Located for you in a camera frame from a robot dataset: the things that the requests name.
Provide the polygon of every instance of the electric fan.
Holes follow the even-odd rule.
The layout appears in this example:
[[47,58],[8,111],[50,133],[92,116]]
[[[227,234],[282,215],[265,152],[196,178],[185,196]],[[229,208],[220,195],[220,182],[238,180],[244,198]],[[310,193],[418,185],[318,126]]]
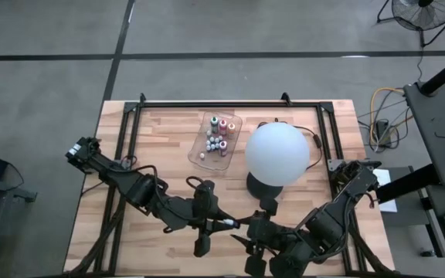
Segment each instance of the electric fan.
[[395,19],[402,27],[420,32],[420,44],[423,47],[432,43],[445,26],[425,43],[423,31],[431,30],[445,24],[445,0],[392,0],[392,18],[380,19],[380,14],[387,6],[384,3],[377,15],[377,23]]

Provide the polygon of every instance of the wire bundle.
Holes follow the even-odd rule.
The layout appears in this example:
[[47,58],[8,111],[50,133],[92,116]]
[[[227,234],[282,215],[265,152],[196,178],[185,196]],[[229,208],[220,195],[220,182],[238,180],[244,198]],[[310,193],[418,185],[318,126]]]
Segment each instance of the wire bundle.
[[[377,110],[374,110],[375,97],[377,96],[377,94],[379,92],[381,92],[383,90],[388,90],[389,92],[382,100],[380,107]],[[383,87],[383,88],[377,89],[373,93],[372,99],[370,100],[370,113],[363,114],[360,116],[360,117],[364,117],[364,116],[370,115],[370,124],[366,124],[366,123],[358,120],[358,123],[361,124],[361,127],[365,128],[369,131],[369,143],[367,145],[376,153],[382,153],[386,149],[396,149],[399,146],[399,142],[408,136],[409,130],[408,130],[407,122],[408,122],[408,120],[411,120],[413,118],[413,115],[408,117],[409,108],[407,108],[402,113],[400,113],[394,120],[392,120],[391,123],[396,122],[398,120],[398,118],[401,117],[403,114],[405,114],[404,120],[400,121],[397,124],[390,124],[388,126],[388,128],[386,128],[386,130],[384,131],[383,134],[377,134],[375,132],[375,128],[374,128],[375,123],[382,122],[382,121],[389,122],[387,119],[377,120],[379,111],[405,101],[405,100],[401,100],[399,102],[390,104],[387,107],[384,107],[384,103],[386,102],[387,98],[389,97],[389,95],[391,93],[399,93],[401,96],[404,96],[404,92],[400,89],[395,89],[395,88],[390,88],[390,87]],[[402,124],[406,125],[406,134],[403,137],[399,137],[398,127]],[[387,144],[387,140],[386,140],[387,138],[390,138],[392,134],[396,135],[396,139],[392,142],[395,144],[394,146],[392,146],[391,144]]]

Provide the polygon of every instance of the metal bracket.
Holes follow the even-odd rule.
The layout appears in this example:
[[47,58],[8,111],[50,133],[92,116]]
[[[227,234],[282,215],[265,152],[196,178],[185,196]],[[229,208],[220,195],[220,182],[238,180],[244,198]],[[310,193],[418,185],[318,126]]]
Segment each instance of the metal bracket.
[[334,113],[334,105],[332,105],[332,102],[321,102],[321,107],[329,113]]
[[291,102],[290,96],[287,93],[283,93],[281,95],[281,100],[285,100],[286,101],[286,106],[287,107],[292,107],[293,106],[293,102]]
[[144,107],[144,103],[146,100],[147,98],[145,97],[144,93],[140,93],[140,105],[139,105],[140,108]]
[[[343,159],[328,159],[328,170],[333,172],[338,170],[339,166],[342,166],[343,164],[347,164],[350,161],[346,161]],[[369,169],[370,171],[373,171],[375,168],[380,166],[382,162],[380,161],[369,161],[369,160],[358,160],[360,164],[364,165]]]
[[131,111],[135,111],[135,108],[137,108],[137,104],[138,103],[135,102],[124,103],[123,113],[130,113]]

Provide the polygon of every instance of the white paper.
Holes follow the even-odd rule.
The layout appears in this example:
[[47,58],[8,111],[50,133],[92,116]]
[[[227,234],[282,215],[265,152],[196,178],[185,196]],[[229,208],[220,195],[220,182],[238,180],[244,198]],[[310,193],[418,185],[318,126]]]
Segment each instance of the white paper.
[[[377,181],[379,181],[379,187],[387,185],[391,182],[391,176],[389,175],[389,170],[375,169],[373,171],[374,175],[377,176]],[[381,212],[398,212],[396,207],[396,201],[391,200],[379,205]]]

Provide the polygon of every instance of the yellow cable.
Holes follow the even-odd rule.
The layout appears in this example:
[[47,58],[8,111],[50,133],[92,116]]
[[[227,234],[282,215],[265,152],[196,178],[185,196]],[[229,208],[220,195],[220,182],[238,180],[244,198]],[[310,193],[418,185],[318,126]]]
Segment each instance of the yellow cable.
[[374,135],[373,135],[373,127],[374,127],[374,99],[375,96],[377,96],[377,93],[382,92],[383,90],[389,90],[392,92],[396,92],[399,93],[401,95],[404,95],[405,92],[403,90],[398,90],[396,88],[390,88],[390,87],[382,87],[382,88],[378,88],[374,94],[372,95],[372,99],[370,100],[370,142],[371,144],[374,144],[375,140],[374,140]]

